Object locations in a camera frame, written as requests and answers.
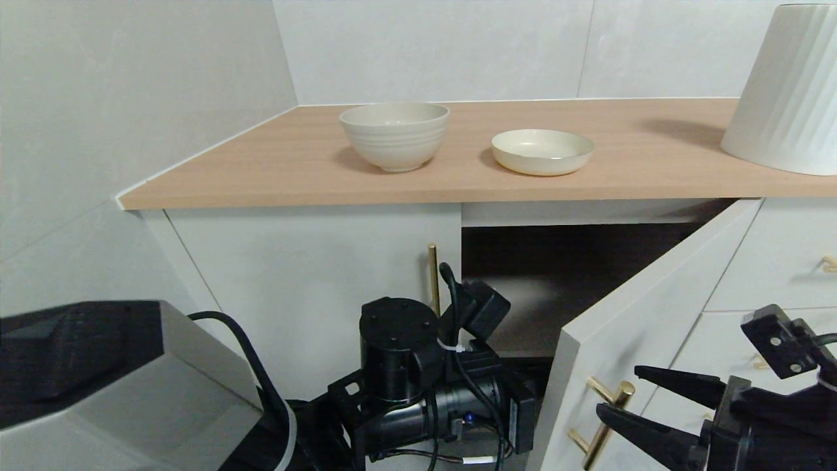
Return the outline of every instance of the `wooden countertop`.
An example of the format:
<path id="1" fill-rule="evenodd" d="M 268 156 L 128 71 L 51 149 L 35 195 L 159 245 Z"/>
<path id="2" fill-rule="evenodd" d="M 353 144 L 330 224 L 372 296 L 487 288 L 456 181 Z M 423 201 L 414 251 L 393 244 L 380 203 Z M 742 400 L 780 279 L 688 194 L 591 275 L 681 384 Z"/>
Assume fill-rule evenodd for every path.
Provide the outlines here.
<path id="1" fill-rule="evenodd" d="M 339 114 L 299 107 L 123 194 L 127 210 L 571 199 L 837 197 L 837 177 L 764 168 L 719 142 L 735 99 L 453 103 L 436 157 L 384 173 L 350 147 Z M 576 132 L 596 145 L 576 173 L 500 167 L 490 140 L 517 128 Z"/>

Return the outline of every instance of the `open cabinet door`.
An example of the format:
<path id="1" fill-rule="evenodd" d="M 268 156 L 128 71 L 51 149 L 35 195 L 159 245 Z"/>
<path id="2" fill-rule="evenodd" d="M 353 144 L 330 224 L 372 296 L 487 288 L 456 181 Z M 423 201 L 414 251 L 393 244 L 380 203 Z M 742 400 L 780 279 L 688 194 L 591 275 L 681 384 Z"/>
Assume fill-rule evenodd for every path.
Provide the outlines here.
<path id="1" fill-rule="evenodd" d="M 635 365 L 669 367 L 758 212 L 760 199 L 738 200 L 642 272 L 564 326 L 543 400 L 528 471 L 583 469 L 587 442 L 600 424 L 603 400 L 590 378 L 615 391 L 629 381 L 626 409 L 641 414 L 655 386 L 634 376 Z M 588 466 L 597 471 L 662 469 L 616 433 Z"/>

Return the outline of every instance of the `drawer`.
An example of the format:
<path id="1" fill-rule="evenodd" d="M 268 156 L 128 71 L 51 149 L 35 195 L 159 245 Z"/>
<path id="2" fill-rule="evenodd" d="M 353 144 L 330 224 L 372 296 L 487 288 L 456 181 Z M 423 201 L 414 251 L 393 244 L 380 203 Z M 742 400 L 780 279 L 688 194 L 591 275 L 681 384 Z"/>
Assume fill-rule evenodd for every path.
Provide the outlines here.
<path id="1" fill-rule="evenodd" d="M 837 306 L 837 199 L 766 199 L 707 311 Z"/>
<path id="2" fill-rule="evenodd" d="M 791 319 L 802 318 L 817 334 L 837 332 L 837 308 L 785 309 Z M 674 370 L 752 381 L 752 385 L 789 394 L 816 383 L 816 371 L 780 380 L 758 356 L 741 331 L 742 317 L 749 311 L 703 313 L 683 349 L 671 366 Z M 643 416 L 680 430 L 698 434 L 713 410 L 658 388 Z"/>

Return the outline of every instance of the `white ceramic bowl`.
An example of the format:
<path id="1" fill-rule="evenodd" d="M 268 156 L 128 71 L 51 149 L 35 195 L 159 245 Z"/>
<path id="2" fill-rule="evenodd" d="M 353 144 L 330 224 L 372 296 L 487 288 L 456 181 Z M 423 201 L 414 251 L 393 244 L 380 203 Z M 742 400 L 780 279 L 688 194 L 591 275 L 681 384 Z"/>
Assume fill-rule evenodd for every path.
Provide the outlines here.
<path id="1" fill-rule="evenodd" d="M 550 177 L 575 172 L 593 153 L 586 137 L 547 129 L 517 129 L 491 139 L 494 158 L 509 170 Z"/>
<path id="2" fill-rule="evenodd" d="M 433 103 L 376 103 L 344 111 L 352 147 L 387 172 L 408 172 L 428 162 L 442 145 L 450 110 Z"/>

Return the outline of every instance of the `white cabinet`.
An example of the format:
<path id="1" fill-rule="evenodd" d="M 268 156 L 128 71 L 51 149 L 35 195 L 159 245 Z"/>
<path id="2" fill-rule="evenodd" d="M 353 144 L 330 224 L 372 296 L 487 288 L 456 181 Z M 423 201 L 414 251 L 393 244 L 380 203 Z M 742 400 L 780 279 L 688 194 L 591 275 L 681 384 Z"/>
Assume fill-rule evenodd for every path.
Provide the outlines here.
<path id="1" fill-rule="evenodd" d="M 709 304 L 710 311 L 837 306 L 837 199 L 765 199 Z"/>
<path id="2" fill-rule="evenodd" d="M 167 214 L 289 399 L 313 399 L 360 366 L 361 305 L 384 296 L 430 303 L 429 243 L 460 273 L 459 204 Z"/>
<path id="3" fill-rule="evenodd" d="M 837 332 L 837 308 L 784 309 L 791 318 L 802 318 L 817 334 Z M 816 383 L 816 372 L 780 380 L 758 355 L 741 331 L 743 316 L 750 311 L 703 313 L 683 349 L 671 366 L 674 370 L 719 376 L 727 382 L 730 375 L 752 381 L 752 385 L 790 394 Z M 695 435 L 713 410 L 658 388 L 643 416 Z"/>
<path id="4" fill-rule="evenodd" d="M 739 200 L 667 251 L 562 330 L 527 469 L 580 469 L 583 453 L 570 430 L 589 440 L 601 399 L 587 388 L 595 378 L 615 389 L 634 383 L 628 410 L 640 412 L 654 387 L 636 380 L 635 365 L 667 367 L 705 307 L 755 217 L 760 200 Z M 621 437 L 612 436 L 596 469 L 653 468 Z"/>

